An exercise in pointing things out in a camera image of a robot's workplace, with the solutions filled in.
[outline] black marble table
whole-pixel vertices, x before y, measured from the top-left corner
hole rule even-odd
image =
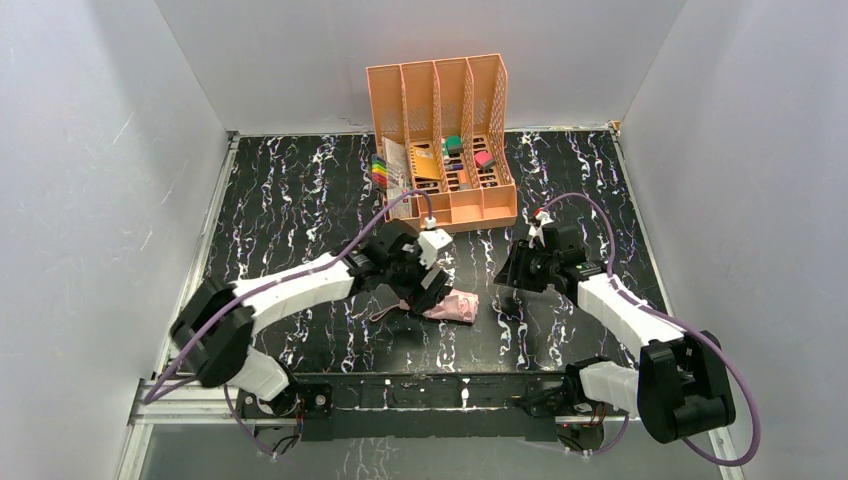
[[[311,260],[352,238],[381,206],[368,169],[370,135],[242,138],[229,178],[206,274],[226,280],[274,273]],[[479,295],[473,326],[393,311],[388,288],[300,312],[260,333],[257,348],[295,373],[515,372],[559,370],[604,354],[632,362],[599,322],[555,292],[493,284],[513,235],[562,192],[584,192],[610,216],[616,272],[625,285],[663,308],[657,279],[609,131],[508,133],[506,155],[518,186],[515,227],[458,233],[442,266],[454,286]],[[552,210],[583,231],[590,258],[606,259],[602,222],[575,200]]]

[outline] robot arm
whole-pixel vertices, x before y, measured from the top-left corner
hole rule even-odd
[[[622,294],[638,297],[617,276],[608,276],[604,265],[589,261],[581,245],[576,228],[555,225],[547,212],[539,212],[495,277],[495,283],[535,292],[553,285],[638,357],[635,370],[602,357],[568,365],[562,388],[570,401],[603,402],[638,414],[661,443],[733,423],[736,412],[721,360],[676,326],[639,309],[641,303],[626,300]]]
[[[447,273],[436,265],[450,242],[443,230],[418,233],[394,220],[323,271],[315,270],[335,259],[338,252],[261,278],[229,284],[206,279],[171,327],[171,337],[182,348],[211,315],[234,298],[298,272],[313,272],[244,300],[207,332],[186,358],[204,387],[233,385],[255,394],[276,413],[285,412],[296,401],[295,395],[287,392],[296,380],[284,363],[253,348],[251,339],[293,313],[381,284],[391,287],[413,312],[429,310],[452,289]]]

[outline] purple cable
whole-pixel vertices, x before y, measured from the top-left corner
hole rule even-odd
[[[365,227],[362,230],[359,231],[358,234],[356,234],[356,237],[354,237],[354,239],[351,240],[351,242],[341,251],[341,253],[336,255],[329,262],[325,263],[324,265],[320,265],[318,267],[315,267],[314,269],[311,269],[311,270],[301,270],[301,271],[295,272],[291,275],[286,275],[285,277],[282,277],[280,279],[271,280],[268,283],[264,283],[264,284],[262,284],[262,285],[260,285],[256,288],[249,290],[249,291],[239,295],[238,297],[232,299],[229,303],[224,305],[220,310],[215,312],[215,314],[212,315],[212,317],[210,317],[209,320],[207,320],[206,323],[204,323],[202,327],[200,327],[200,329],[194,334],[194,336],[191,337],[191,339],[185,344],[185,346],[182,348],[182,350],[180,350],[180,353],[177,355],[177,358],[175,358],[174,361],[171,362],[171,365],[169,365],[168,368],[162,373],[162,375],[159,376],[159,378],[156,380],[156,383],[153,385],[153,387],[150,389],[150,391],[147,393],[147,395],[144,396],[144,399],[142,399],[142,403],[144,403],[145,405],[149,405],[149,404],[159,400],[160,398],[164,397],[165,395],[171,393],[172,391],[176,390],[177,388],[185,385],[189,381],[191,381],[191,380],[180,381],[175,385],[172,385],[172,386],[170,386],[166,389],[163,389],[161,392],[159,391],[160,389],[162,389],[162,385],[166,381],[168,381],[176,373],[177,369],[180,368],[180,365],[182,365],[182,363],[185,361],[185,359],[188,356],[188,353],[191,351],[191,349],[194,348],[195,345],[197,345],[197,342],[199,342],[200,339],[204,335],[206,335],[206,333],[213,326],[215,326],[216,323],[218,323],[222,318],[224,318],[224,316],[227,313],[229,313],[230,310],[232,310],[233,308],[235,308],[236,306],[241,304],[241,302],[243,302],[244,300],[247,300],[248,298],[253,297],[254,295],[258,295],[258,294],[260,294],[264,291],[270,290],[271,288],[273,288],[277,285],[280,285],[281,283],[289,282],[291,280],[296,280],[298,278],[303,278],[307,275],[312,275],[313,273],[323,272],[324,270],[331,268],[333,265],[335,265],[336,263],[341,261],[342,258],[347,256],[351,251],[353,251],[353,249],[356,248],[356,246],[359,244],[359,242],[361,242],[365,238],[365,236],[368,235],[371,232],[371,230],[374,229],[374,227],[377,225],[377,223],[381,219],[384,218],[386,213],[388,213],[392,208],[395,207],[395,205],[397,205],[398,203],[403,201],[406,197],[410,197],[412,195],[422,195],[422,196],[424,196],[424,200],[427,201],[428,218],[432,218],[433,217],[433,201],[430,199],[430,196],[427,195],[427,193],[423,190],[418,190],[418,189],[407,190],[406,192],[403,192],[397,198],[392,199],[392,201],[389,202],[388,205],[383,207],[383,209],[380,210],[380,212],[378,212],[377,215],[375,215],[374,218],[372,218],[371,221],[368,222],[365,225]],[[262,450],[265,453],[269,453],[270,449],[268,449],[268,447],[266,447],[259,440],[257,440],[253,436],[253,434],[250,432],[250,430],[247,428],[247,426],[244,424],[244,422],[241,420],[241,418],[239,418],[238,414],[236,413],[235,409],[233,408],[232,402],[229,399],[229,394],[226,390],[226,387],[224,388],[224,396],[227,398],[227,406],[230,407],[230,412],[233,414],[233,418],[235,418],[238,421],[239,425],[242,426],[245,433],[247,433],[250,436],[250,438],[252,438],[254,440],[254,442],[257,444],[257,446],[260,447],[260,450]]]
[[[592,200],[587,195],[582,194],[582,193],[564,193],[564,194],[554,198],[553,200],[549,201],[540,210],[547,211],[548,208],[552,204],[559,202],[560,200],[562,200],[564,198],[580,198],[580,199],[583,199],[583,200],[589,202],[592,205],[592,208],[595,210],[595,212],[597,212],[597,214],[603,219],[604,224],[606,225],[606,228],[607,228],[607,236],[609,237],[609,242],[610,242],[610,255],[609,255],[609,260],[607,261],[607,275],[610,277],[610,281],[612,282],[613,286],[616,288],[618,295],[620,297],[622,297],[623,299],[627,300],[631,305],[634,305],[637,308],[639,308],[640,310],[642,310],[643,312],[647,312],[651,315],[659,317],[659,318],[661,318],[661,319],[663,319],[663,320],[665,320],[665,321],[667,321],[667,322],[669,322],[673,325],[676,325],[676,326],[682,328],[683,330],[686,330],[686,332],[689,333],[690,335],[692,335],[693,337],[695,337],[696,340],[698,340],[699,342],[701,342],[704,345],[706,345],[707,347],[709,347],[710,350],[715,352],[716,356],[722,361],[722,363],[724,363],[724,366],[727,367],[727,369],[730,371],[730,374],[733,375],[733,378],[736,379],[736,383],[739,385],[739,389],[742,390],[742,395],[745,397],[745,401],[748,403],[748,409],[751,411],[751,427],[753,429],[753,434],[751,435],[751,446],[748,447],[748,451],[745,452],[744,455],[742,455],[741,457],[739,457],[735,460],[723,460],[723,459],[720,459],[720,458],[718,458],[714,455],[710,455],[709,453],[700,449],[697,445],[692,443],[692,441],[689,440],[688,438],[684,438],[683,443],[685,443],[687,446],[689,446],[689,448],[691,448],[692,451],[694,451],[695,453],[697,453],[701,457],[709,460],[710,462],[712,462],[716,465],[721,465],[723,467],[739,467],[739,466],[745,465],[746,463],[750,462],[751,459],[754,458],[754,455],[757,454],[757,450],[759,450],[759,448],[760,448],[760,438],[762,436],[762,432],[761,432],[761,425],[760,425],[760,411],[757,408],[756,402],[754,401],[754,394],[751,392],[751,388],[748,385],[748,383],[742,377],[742,373],[739,371],[738,368],[736,368],[736,365],[733,364],[733,362],[730,360],[730,358],[727,355],[725,355],[725,353],[718,347],[718,345],[716,345],[712,340],[707,338],[703,333],[699,332],[694,326],[688,324],[687,322],[684,322],[682,320],[674,318],[671,315],[667,315],[667,314],[660,312],[658,310],[654,310],[653,308],[651,308],[647,305],[642,305],[636,299],[631,298],[629,295],[627,295],[626,293],[624,293],[623,291],[621,291],[619,289],[620,286],[617,284],[617,282],[615,280],[615,277],[613,275],[613,269],[612,269],[612,264],[613,264],[613,261],[615,260],[614,231],[612,229],[612,224],[610,224],[609,218],[607,218],[606,213],[603,211],[603,209],[601,209],[600,205],[598,205],[594,200]],[[616,438],[613,439],[613,441],[610,442],[609,445],[598,450],[595,453],[603,453],[603,452],[609,450],[610,448],[612,448],[612,446],[614,446],[616,443],[618,443],[618,439],[624,433],[625,427],[627,427],[627,421],[626,420],[625,420],[625,423],[622,425],[621,431],[618,432],[618,435],[616,436]]]

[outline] purple hose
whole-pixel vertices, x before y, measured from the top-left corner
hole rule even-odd
[[[426,192],[424,192],[423,190],[418,190],[418,189],[413,189],[413,190],[408,190],[406,192],[403,192],[400,196],[392,199],[392,201],[389,202],[388,205],[383,207],[383,209],[380,210],[380,212],[377,213],[377,215],[375,215],[374,218],[372,218],[371,221],[368,222],[365,225],[365,227],[362,230],[360,230],[360,232],[358,234],[356,234],[356,237],[354,237],[354,239],[350,241],[350,243],[341,251],[341,253],[336,255],[329,262],[325,263],[324,265],[320,265],[320,266],[318,266],[314,269],[311,269],[311,270],[302,270],[300,272],[295,272],[291,275],[286,275],[285,277],[279,278],[277,280],[271,280],[268,283],[264,283],[264,284],[262,284],[262,285],[260,285],[256,288],[254,288],[253,290],[249,290],[249,291],[239,295],[238,297],[234,298],[229,303],[224,305],[220,310],[215,312],[215,314],[212,315],[212,317],[210,317],[209,320],[207,320],[206,323],[204,323],[202,327],[200,327],[200,329],[194,334],[194,336],[191,337],[191,339],[185,344],[185,346],[182,348],[182,350],[180,350],[180,353],[179,353],[179,355],[177,355],[177,358],[175,358],[174,361],[171,362],[171,365],[168,366],[168,368],[165,370],[165,372],[162,373],[162,375],[159,375],[159,378],[156,380],[156,383],[153,385],[153,388],[151,388],[150,391],[147,392],[147,395],[144,396],[144,399],[142,399],[142,403],[144,403],[145,405],[149,405],[149,404],[159,400],[160,398],[164,397],[165,395],[171,393],[172,391],[176,390],[177,388],[182,387],[183,385],[185,385],[186,383],[188,383],[188,382],[190,382],[191,380],[194,379],[193,377],[191,379],[185,379],[185,380],[178,382],[175,385],[171,385],[171,386],[169,386],[165,389],[162,389],[162,385],[166,381],[168,381],[172,376],[174,376],[174,374],[177,372],[177,369],[179,369],[180,365],[182,365],[182,363],[185,361],[186,357],[188,356],[188,353],[191,351],[192,348],[194,348],[195,345],[197,345],[197,342],[199,342],[200,339],[204,335],[206,335],[206,333],[213,326],[215,326],[216,323],[218,323],[222,318],[224,318],[224,316],[227,313],[229,313],[230,310],[232,310],[233,308],[235,308],[236,306],[241,304],[244,300],[247,300],[248,298],[253,297],[254,295],[258,295],[258,294],[260,294],[264,291],[270,290],[271,288],[273,288],[277,285],[280,285],[281,283],[285,283],[285,282],[288,282],[288,281],[291,281],[291,280],[296,280],[298,278],[303,278],[307,275],[311,275],[313,273],[318,273],[318,272],[323,272],[324,270],[331,268],[333,265],[335,265],[336,263],[341,261],[342,258],[344,258],[346,255],[348,255],[354,248],[356,248],[356,246],[359,244],[359,242],[361,242],[365,238],[365,236],[368,235],[371,232],[371,230],[374,229],[374,227],[377,225],[377,223],[384,218],[386,213],[388,213],[392,208],[394,208],[395,205],[397,205],[398,203],[403,201],[403,199],[405,199],[406,197],[412,196],[412,195],[423,195],[424,196],[424,200],[427,201],[427,215],[428,215],[429,218],[431,218],[433,216],[433,201],[430,200],[430,196],[427,195]],[[247,428],[247,426],[244,424],[244,422],[241,421],[241,418],[238,417],[238,414],[235,412],[235,409],[233,408],[232,402],[230,401],[229,392],[226,390],[226,387],[224,389],[224,396],[227,399],[227,405],[230,407],[230,411],[233,414],[233,418],[235,418],[238,421],[238,423],[242,427],[242,429],[254,440],[254,442],[257,444],[257,446],[259,446],[260,450],[262,450],[263,452],[265,452],[269,455],[273,455],[273,452],[270,451],[270,449],[268,449],[268,447],[266,447],[261,442],[259,442],[253,436],[253,434],[250,433],[250,430]]]
[[[647,305],[642,305],[636,299],[631,298],[629,295],[627,295],[626,293],[624,293],[622,290],[619,289],[620,286],[617,284],[615,277],[613,275],[613,262],[615,260],[614,231],[612,229],[612,225],[610,224],[609,218],[607,218],[606,213],[603,211],[601,206],[598,205],[594,200],[592,200],[587,195],[582,194],[582,193],[564,193],[564,194],[554,198],[553,200],[549,201],[540,210],[547,211],[548,208],[550,208],[550,206],[552,204],[559,202],[564,198],[580,198],[582,200],[589,202],[589,204],[592,205],[592,208],[595,210],[595,212],[597,212],[597,214],[603,219],[604,225],[607,228],[607,236],[609,237],[609,242],[610,242],[610,255],[609,255],[609,260],[607,261],[607,275],[610,277],[610,281],[612,282],[613,287],[615,287],[616,290],[618,291],[619,296],[621,296],[622,298],[627,300],[631,305],[636,306],[640,310],[647,312],[651,315],[654,315],[656,317],[659,317],[659,318],[661,318],[661,319],[663,319],[663,320],[665,320],[665,321],[667,321],[667,322],[669,322],[673,325],[676,325],[676,326],[682,328],[683,330],[686,330],[687,333],[692,335],[699,342],[701,342],[704,345],[706,345],[707,347],[709,347],[710,350],[715,352],[716,356],[722,361],[722,363],[724,363],[725,367],[727,367],[727,369],[730,371],[730,374],[733,375],[733,378],[736,379],[736,383],[739,384],[739,389],[742,390],[742,395],[745,397],[745,401],[748,403],[748,409],[751,411],[751,427],[753,429],[753,434],[751,435],[751,446],[748,447],[748,451],[745,452],[744,455],[737,458],[736,460],[722,460],[722,459],[720,459],[720,458],[718,458],[714,455],[710,455],[709,453],[700,449],[697,445],[692,443],[692,441],[689,440],[688,438],[684,438],[683,443],[688,445],[689,448],[691,448],[695,453],[697,453],[701,457],[709,460],[710,462],[712,462],[716,465],[721,465],[723,467],[739,467],[739,466],[745,465],[746,463],[750,462],[751,459],[754,458],[754,455],[757,454],[757,450],[759,450],[759,448],[760,448],[760,438],[762,436],[762,432],[761,432],[762,427],[760,425],[760,411],[757,408],[756,402],[754,401],[754,394],[751,392],[751,388],[748,385],[748,383],[742,377],[742,373],[739,371],[738,368],[736,368],[736,365],[733,364],[733,362],[730,360],[730,358],[728,358],[728,356],[725,355],[725,353],[718,347],[718,345],[716,345],[712,340],[707,338],[703,333],[699,332],[694,326],[692,326],[692,325],[690,325],[690,324],[688,324],[688,323],[686,323],[682,320],[678,320],[677,318],[674,318],[674,317],[667,315],[663,312],[660,312],[658,310],[654,310],[653,308],[651,308]],[[609,445],[598,450],[595,453],[603,453],[603,452],[609,450],[610,448],[612,448],[616,443],[618,443],[618,440],[620,439],[621,435],[624,433],[625,427],[627,427],[627,421],[626,420],[625,420],[625,423],[621,426],[621,431],[618,432],[618,435],[616,436],[616,438],[613,439],[613,441],[610,442]]]

